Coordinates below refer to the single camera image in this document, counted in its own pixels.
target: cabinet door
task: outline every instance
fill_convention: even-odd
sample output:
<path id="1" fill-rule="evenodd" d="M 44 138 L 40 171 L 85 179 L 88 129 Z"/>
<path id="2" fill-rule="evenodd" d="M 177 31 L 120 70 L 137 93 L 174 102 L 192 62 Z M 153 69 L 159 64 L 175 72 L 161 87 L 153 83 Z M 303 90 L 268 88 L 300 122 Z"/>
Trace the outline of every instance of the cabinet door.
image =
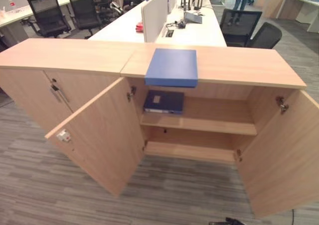
<path id="1" fill-rule="evenodd" d="M 319 105 L 296 90 L 236 159 L 257 217 L 319 200 Z"/>
<path id="2" fill-rule="evenodd" d="M 46 131 L 72 114 L 50 85 L 42 70 L 0 70 L 0 87 Z"/>
<path id="3" fill-rule="evenodd" d="M 90 72 L 45 71 L 45 73 L 49 80 L 59 88 L 58 93 L 72 111 L 79 109 L 118 78 L 118 76 Z"/>
<path id="4" fill-rule="evenodd" d="M 46 135 L 74 163 L 118 196 L 143 157 L 144 140 L 130 87 L 119 78 Z M 69 142 L 56 135 L 70 133 Z"/>

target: cabinet hinge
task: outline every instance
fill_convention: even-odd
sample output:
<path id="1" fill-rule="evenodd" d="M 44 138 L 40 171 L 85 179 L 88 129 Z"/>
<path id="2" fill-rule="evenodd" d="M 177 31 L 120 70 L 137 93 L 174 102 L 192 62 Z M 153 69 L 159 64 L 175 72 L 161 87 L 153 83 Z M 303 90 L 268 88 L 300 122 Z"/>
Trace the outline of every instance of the cabinet hinge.
<path id="1" fill-rule="evenodd" d="M 126 94 L 129 102 L 131 101 L 131 98 L 134 97 L 135 93 L 136 93 L 136 87 L 132 86 L 131 87 L 131 92 Z"/>
<path id="2" fill-rule="evenodd" d="M 239 162 L 242 162 L 243 161 L 243 158 L 242 158 L 242 152 L 240 149 L 237 149 L 236 150 L 236 157 L 238 159 Z"/>
<path id="3" fill-rule="evenodd" d="M 289 109 L 289 105 L 284 104 L 285 99 L 283 96 L 277 96 L 276 103 L 277 103 L 278 107 L 280 108 L 281 114 L 284 114 Z"/>
<path id="4" fill-rule="evenodd" d="M 144 141 L 144 146 L 142 147 L 143 152 L 144 152 L 144 150 L 146 149 L 147 144 L 148 144 L 148 141 L 145 140 L 145 141 Z"/>

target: red object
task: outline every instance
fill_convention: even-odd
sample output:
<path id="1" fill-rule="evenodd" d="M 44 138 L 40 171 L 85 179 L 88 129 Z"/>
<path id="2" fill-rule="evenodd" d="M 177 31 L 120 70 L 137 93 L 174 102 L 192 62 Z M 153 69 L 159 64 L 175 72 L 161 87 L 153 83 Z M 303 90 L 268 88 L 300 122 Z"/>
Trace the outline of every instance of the red object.
<path id="1" fill-rule="evenodd" d="M 142 22 L 139 22 L 139 23 L 136 25 L 136 27 L 135 27 L 135 31 L 136 31 L 137 33 L 142 33 L 142 32 L 143 32 L 143 29 L 144 29 L 144 27 L 143 27 L 143 23 L 142 23 Z"/>

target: bottle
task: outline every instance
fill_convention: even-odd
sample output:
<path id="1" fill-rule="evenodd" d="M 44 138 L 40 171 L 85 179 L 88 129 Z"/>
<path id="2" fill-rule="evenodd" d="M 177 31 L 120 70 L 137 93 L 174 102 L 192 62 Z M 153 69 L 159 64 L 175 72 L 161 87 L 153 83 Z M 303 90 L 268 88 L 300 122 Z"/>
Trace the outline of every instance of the bottle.
<path id="1" fill-rule="evenodd" d="M 15 3 L 12 0 L 8 0 L 8 1 L 9 1 L 11 10 L 15 10 Z"/>

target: cabinet top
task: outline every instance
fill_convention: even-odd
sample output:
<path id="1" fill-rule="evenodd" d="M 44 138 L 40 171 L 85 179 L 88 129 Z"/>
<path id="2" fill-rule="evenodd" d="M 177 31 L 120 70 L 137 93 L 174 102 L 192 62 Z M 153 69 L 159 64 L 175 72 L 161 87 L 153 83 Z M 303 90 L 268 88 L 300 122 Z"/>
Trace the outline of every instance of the cabinet top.
<path id="1" fill-rule="evenodd" d="M 275 50 L 255 48 L 28 39 L 0 53 L 0 68 L 88 71 L 144 78 L 156 48 L 195 49 L 198 82 L 306 87 Z"/>

